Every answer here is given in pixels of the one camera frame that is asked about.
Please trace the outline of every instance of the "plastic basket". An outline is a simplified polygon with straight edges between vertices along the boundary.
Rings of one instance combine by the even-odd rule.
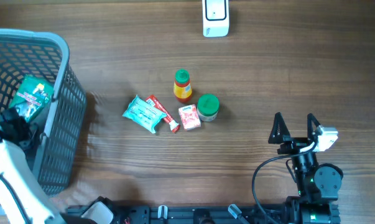
[[[86,109],[86,95],[68,64],[67,43],[48,32],[0,29],[0,111],[8,108],[25,75],[44,78],[54,94],[40,145],[26,154],[44,192],[68,186]]]

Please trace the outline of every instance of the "light blue snack bag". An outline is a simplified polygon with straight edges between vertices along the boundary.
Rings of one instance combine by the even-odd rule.
[[[127,110],[123,116],[133,120],[137,124],[145,127],[151,133],[155,134],[154,127],[167,115],[161,110],[158,110],[157,108],[141,100],[136,95],[136,97],[127,107]]]

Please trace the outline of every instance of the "green lid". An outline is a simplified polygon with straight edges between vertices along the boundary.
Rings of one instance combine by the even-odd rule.
[[[175,79],[176,79],[176,82],[179,82],[180,84],[184,84],[188,82],[188,80],[190,79],[190,75],[188,74],[188,71],[184,69],[180,69],[179,71],[176,72]]]
[[[197,103],[197,108],[204,116],[212,116],[219,110],[219,100],[215,95],[204,94],[200,97]]]

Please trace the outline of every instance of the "jar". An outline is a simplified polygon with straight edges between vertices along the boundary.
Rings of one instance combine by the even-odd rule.
[[[219,107],[220,102],[215,95],[202,95],[197,103],[198,116],[202,121],[213,121],[218,115]]]
[[[181,103],[187,103],[192,98],[192,87],[190,86],[190,74],[180,69],[175,74],[174,94]]]

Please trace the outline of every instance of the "wooden surface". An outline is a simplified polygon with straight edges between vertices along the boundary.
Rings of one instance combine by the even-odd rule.
[[[69,189],[53,201],[102,195],[149,205],[253,204],[251,177],[276,156],[267,144],[274,113],[305,136],[314,113],[340,134],[318,154],[343,169],[343,223],[375,223],[375,3],[230,3],[229,36],[202,36],[201,2],[0,6],[0,27],[49,30],[69,44],[88,107]],[[180,120],[174,73],[191,73],[196,103],[214,93],[218,118],[200,129],[158,134],[122,117],[154,94]],[[257,178],[262,202],[296,195],[284,161]]]

